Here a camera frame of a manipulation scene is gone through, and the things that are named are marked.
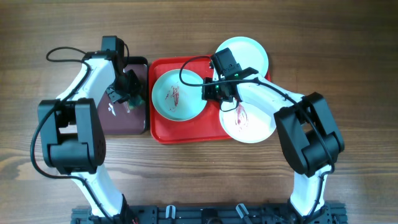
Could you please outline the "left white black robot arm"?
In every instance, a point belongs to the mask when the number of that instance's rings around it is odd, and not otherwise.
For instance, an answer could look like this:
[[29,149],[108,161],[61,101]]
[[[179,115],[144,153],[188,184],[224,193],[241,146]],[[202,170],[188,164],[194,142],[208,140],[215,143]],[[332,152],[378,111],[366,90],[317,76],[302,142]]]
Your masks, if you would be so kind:
[[112,103],[139,96],[142,85],[133,70],[125,69],[128,60],[127,45],[115,35],[104,36],[99,51],[85,52],[71,85],[56,99],[40,102],[30,144],[34,169],[49,179],[76,183],[101,223],[137,221],[104,165],[106,140],[97,111],[104,94]]

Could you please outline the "white stained plate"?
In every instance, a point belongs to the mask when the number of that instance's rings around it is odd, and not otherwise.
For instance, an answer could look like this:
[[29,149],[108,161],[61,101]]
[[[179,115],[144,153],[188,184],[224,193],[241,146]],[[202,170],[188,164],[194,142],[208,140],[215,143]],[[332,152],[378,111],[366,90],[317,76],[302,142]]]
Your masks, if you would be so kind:
[[276,125],[271,116],[249,103],[239,103],[231,111],[219,112],[220,124],[233,139],[244,143],[258,143],[269,138]]

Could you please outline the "green yellow sponge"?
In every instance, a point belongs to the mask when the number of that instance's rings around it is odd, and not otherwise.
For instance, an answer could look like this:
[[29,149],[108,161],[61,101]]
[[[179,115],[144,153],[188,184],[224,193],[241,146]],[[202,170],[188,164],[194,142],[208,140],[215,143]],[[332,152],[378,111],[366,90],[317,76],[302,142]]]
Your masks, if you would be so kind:
[[145,103],[145,101],[141,95],[130,97],[130,99],[126,102],[127,110],[132,111],[134,109],[137,109],[144,103]]

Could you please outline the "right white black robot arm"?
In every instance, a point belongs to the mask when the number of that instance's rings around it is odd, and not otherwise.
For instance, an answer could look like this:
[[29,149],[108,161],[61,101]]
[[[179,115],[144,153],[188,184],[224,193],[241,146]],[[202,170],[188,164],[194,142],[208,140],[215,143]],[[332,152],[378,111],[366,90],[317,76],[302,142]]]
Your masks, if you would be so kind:
[[285,160],[294,170],[294,190],[289,203],[302,223],[320,216],[328,175],[334,173],[338,154],[345,148],[324,97],[285,90],[252,67],[242,68],[225,48],[210,57],[215,80],[203,82],[202,98],[221,105],[249,103],[268,112],[275,124]]

